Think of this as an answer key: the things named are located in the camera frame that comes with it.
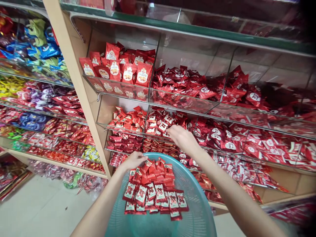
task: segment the green shelf trim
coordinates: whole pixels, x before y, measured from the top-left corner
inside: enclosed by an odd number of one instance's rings
[[[115,12],[113,16],[108,16],[105,14],[104,9],[89,8],[89,7],[71,5],[71,4],[65,4],[65,3],[61,3],[61,8],[62,10],[65,10],[68,12],[83,13],[83,14],[88,14],[91,16],[100,16],[100,17],[111,18],[115,20],[133,22],[133,23],[147,25],[147,26],[154,26],[154,27],[166,28],[170,30],[188,32],[188,33],[198,34],[202,36],[210,36],[210,37],[222,38],[226,40],[235,40],[235,41],[243,42],[243,43],[262,45],[262,46],[267,46],[267,47],[271,47],[275,49],[282,49],[282,50],[288,50],[288,51],[297,52],[297,53],[308,54],[311,57],[316,56],[316,54],[312,52],[312,49],[313,49],[312,45],[305,44],[305,43],[294,43],[294,42],[289,42],[286,40],[257,37],[257,36],[246,35],[246,34],[224,31],[224,30],[217,30],[217,29],[212,29],[212,28],[207,28],[207,27],[155,20],[155,19],[150,19],[150,18],[146,18],[142,16],[129,15],[129,14],[118,13],[118,12]]]

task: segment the wooden shelf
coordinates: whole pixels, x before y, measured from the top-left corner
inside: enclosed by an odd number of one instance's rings
[[[98,177],[107,179],[107,175],[106,174],[101,174],[101,173],[94,172],[94,171],[91,171],[91,170],[86,170],[86,169],[83,169],[83,168],[80,168],[80,167],[67,165],[67,164],[60,163],[60,162],[53,161],[53,160],[49,160],[49,159],[46,159],[46,158],[43,158],[43,157],[38,157],[38,156],[34,156],[34,155],[31,155],[31,154],[23,153],[23,152],[20,152],[20,151],[15,151],[15,150],[11,150],[11,149],[8,149],[8,153],[10,153],[11,155],[15,156],[17,159],[21,160],[23,163],[27,162],[26,159],[33,159],[33,160],[42,161],[42,162],[49,163],[49,164],[52,164],[52,165],[57,165],[57,166],[60,166],[60,167],[63,167],[63,168],[67,168],[67,169],[70,169],[70,170],[75,170],[75,171],[78,171],[78,172],[82,172],[82,173],[86,173],[86,174],[89,174],[89,175],[94,175],[94,176],[98,176]]]

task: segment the shelf bottom board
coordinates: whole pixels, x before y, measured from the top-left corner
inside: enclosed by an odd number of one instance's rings
[[[23,152],[20,152],[20,151],[15,151],[15,150],[12,150],[12,149],[8,149],[8,153],[12,154],[13,156],[16,154],[18,156],[23,156],[23,157],[28,158],[28,159],[42,161],[42,162],[49,163],[49,164],[52,164],[52,165],[57,165],[57,166],[60,166],[60,167],[63,167],[63,168],[67,168],[67,169],[70,169],[70,170],[75,170],[75,171],[78,171],[78,172],[82,172],[82,173],[86,173],[86,174],[89,174],[89,175],[94,175],[94,176],[98,176],[98,177],[107,179],[106,174],[101,174],[101,173],[94,172],[94,171],[91,171],[91,170],[85,170],[85,169],[80,168],[80,167],[67,165],[67,164],[60,163],[60,162],[53,161],[53,160],[49,160],[49,159],[46,159],[46,158],[43,158],[43,157],[34,156],[32,154],[27,154],[27,153],[23,153]]]

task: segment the person's right hand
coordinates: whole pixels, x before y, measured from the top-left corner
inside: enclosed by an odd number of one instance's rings
[[[195,140],[193,134],[179,125],[172,125],[166,130],[175,144],[190,157],[203,150]]]

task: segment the hand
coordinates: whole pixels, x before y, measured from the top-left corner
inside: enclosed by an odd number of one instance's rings
[[[190,157],[203,150],[195,140],[193,134],[179,125],[172,125],[166,130],[175,144]]]
[[[148,156],[143,156],[143,154],[139,151],[134,151],[130,154],[126,160],[119,166],[124,169],[125,172],[135,169],[139,166],[142,162],[148,159]]]

